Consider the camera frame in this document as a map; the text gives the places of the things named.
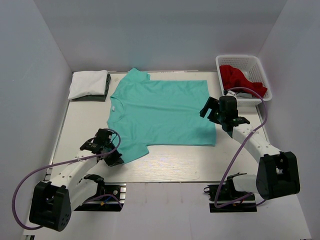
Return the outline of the teal t shirt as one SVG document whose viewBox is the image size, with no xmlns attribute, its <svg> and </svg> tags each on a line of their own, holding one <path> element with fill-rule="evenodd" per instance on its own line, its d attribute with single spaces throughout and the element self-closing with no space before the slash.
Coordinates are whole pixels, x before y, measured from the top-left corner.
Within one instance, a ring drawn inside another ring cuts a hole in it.
<svg viewBox="0 0 320 240">
<path fill-rule="evenodd" d="M 149 153 L 149 146 L 212 146 L 214 123 L 200 117 L 209 98 L 206 80 L 151 80 L 131 69 L 110 96 L 107 125 L 120 135 L 114 144 L 124 163 Z"/>
</svg>

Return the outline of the red t shirt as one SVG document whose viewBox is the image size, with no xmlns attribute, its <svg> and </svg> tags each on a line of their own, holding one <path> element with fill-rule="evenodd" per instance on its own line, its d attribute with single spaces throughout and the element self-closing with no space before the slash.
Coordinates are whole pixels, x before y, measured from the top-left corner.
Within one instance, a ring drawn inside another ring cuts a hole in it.
<svg viewBox="0 0 320 240">
<path fill-rule="evenodd" d="M 261 82 L 250 82 L 238 68 L 231 65 L 221 65 L 219 67 L 224 90 L 234 89 L 234 92 L 252 94 L 256 92 L 260 97 L 264 97 L 267 88 Z"/>
</svg>

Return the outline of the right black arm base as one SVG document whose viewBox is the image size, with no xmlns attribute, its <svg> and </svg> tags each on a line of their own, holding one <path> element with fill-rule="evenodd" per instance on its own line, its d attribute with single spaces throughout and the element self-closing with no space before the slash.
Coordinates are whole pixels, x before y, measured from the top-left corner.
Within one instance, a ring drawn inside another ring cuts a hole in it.
<svg viewBox="0 0 320 240">
<path fill-rule="evenodd" d="M 243 192 L 243 191 L 242 192 L 236 191 L 232 181 L 234 177 L 238 177 L 241 175 L 244 175 L 244 173 L 233 174 L 226 178 L 226 181 L 225 183 L 222 184 L 222 187 L 218 196 L 218 201 L 217 201 L 218 205 L 233 201 L 247 194 L 246 192 Z M 247 198 L 244 198 L 240 201 L 234 202 L 222 208 L 216 208 L 214 205 L 214 200 L 215 200 L 216 193 L 218 191 L 218 187 L 219 187 L 219 184 L 217 183 L 217 184 L 210 184 L 203 189 L 203 192 L 205 194 L 208 194 L 209 196 L 210 213 L 257 212 L 256 199 L 254 195 L 251 195 Z"/>
</svg>

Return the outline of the white plastic basket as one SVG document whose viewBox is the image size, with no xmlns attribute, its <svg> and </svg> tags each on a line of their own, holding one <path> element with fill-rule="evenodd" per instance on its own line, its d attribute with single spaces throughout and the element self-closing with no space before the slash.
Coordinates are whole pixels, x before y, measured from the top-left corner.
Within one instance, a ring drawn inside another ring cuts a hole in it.
<svg viewBox="0 0 320 240">
<path fill-rule="evenodd" d="M 272 99 L 272 92 L 269 85 L 269 81 L 266 77 L 265 71 L 260 60 L 253 55 L 241 55 L 241 54 L 225 54 L 218 55 L 215 58 L 217 74 L 222 94 L 224 93 L 223 79 L 220 70 L 220 66 L 229 65 L 236 69 L 239 69 L 246 79 L 251 83 L 262 83 L 267 88 L 266 93 L 263 96 L 265 102 Z"/>
</svg>

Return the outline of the grey t shirt in basket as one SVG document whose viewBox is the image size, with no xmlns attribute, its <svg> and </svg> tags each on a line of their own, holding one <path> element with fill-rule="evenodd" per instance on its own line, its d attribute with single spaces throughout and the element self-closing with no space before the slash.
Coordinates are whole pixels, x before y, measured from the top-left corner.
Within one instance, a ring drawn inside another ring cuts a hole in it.
<svg viewBox="0 0 320 240">
<path fill-rule="evenodd" d="M 247 92 L 243 92 L 243 91 L 241 91 L 241 92 L 236 92 L 235 95 L 236 95 L 236 98 L 237 98 L 238 100 L 244 100 L 244 101 L 246 101 L 246 100 L 249 100 L 249 99 L 252 99 L 252 98 L 253 98 L 253 95 L 252 95 L 251 93 L 247 93 Z"/>
</svg>

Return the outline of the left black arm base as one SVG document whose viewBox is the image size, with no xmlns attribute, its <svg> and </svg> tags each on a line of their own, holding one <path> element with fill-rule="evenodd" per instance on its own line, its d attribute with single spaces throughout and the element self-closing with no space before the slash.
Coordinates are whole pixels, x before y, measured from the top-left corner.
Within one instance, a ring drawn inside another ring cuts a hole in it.
<svg viewBox="0 0 320 240">
<path fill-rule="evenodd" d="M 126 183 L 109 183 L 97 174 L 85 175 L 78 184 L 93 184 L 93 195 L 75 208 L 78 212 L 120 212 L 126 198 Z"/>
</svg>

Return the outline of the folded white t shirt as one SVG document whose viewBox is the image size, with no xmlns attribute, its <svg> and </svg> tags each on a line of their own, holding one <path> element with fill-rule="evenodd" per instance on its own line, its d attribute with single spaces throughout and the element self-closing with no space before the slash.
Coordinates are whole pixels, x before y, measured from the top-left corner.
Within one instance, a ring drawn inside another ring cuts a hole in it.
<svg viewBox="0 0 320 240">
<path fill-rule="evenodd" d="M 68 100 L 85 96 L 104 95 L 107 84 L 107 70 L 77 71 L 72 74 Z"/>
</svg>

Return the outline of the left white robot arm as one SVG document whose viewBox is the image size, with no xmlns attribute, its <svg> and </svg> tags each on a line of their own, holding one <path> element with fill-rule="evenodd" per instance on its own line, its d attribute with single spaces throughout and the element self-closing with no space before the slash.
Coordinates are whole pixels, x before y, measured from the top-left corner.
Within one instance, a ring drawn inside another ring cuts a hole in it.
<svg viewBox="0 0 320 240">
<path fill-rule="evenodd" d="M 89 170 L 99 163 L 109 167 L 124 161 L 118 151 L 120 135 L 113 129 L 100 128 L 94 137 L 79 148 L 79 157 L 49 181 L 39 182 L 33 191 L 29 221 L 40 227 L 61 232 L 72 212 L 83 204 L 114 200 L 120 207 L 119 195 L 106 190 L 104 178 Z"/>
</svg>

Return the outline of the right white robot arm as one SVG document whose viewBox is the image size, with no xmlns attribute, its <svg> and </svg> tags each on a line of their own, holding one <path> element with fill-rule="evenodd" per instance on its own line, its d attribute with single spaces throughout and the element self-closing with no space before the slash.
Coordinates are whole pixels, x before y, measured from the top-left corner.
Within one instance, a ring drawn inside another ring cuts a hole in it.
<svg viewBox="0 0 320 240">
<path fill-rule="evenodd" d="M 215 201 L 223 186 L 226 186 L 226 195 L 233 200 L 243 193 L 246 196 L 259 194 L 264 200 L 271 200 L 300 192 L 295 154 L 291 151 L 283 152 L 261 137 L 249 120 L 239 116 L 234 96 L 225 95 L 219 99 L 209 97 L 199 114 L 202 118 L 207 117 L 211 122 L 221 125 L 223 131 L 240 143 L 239 149 L 246 149 L 258 163 L 256 174 L 229 175 L 226 171 L 215 192 Z"/>
</svg>

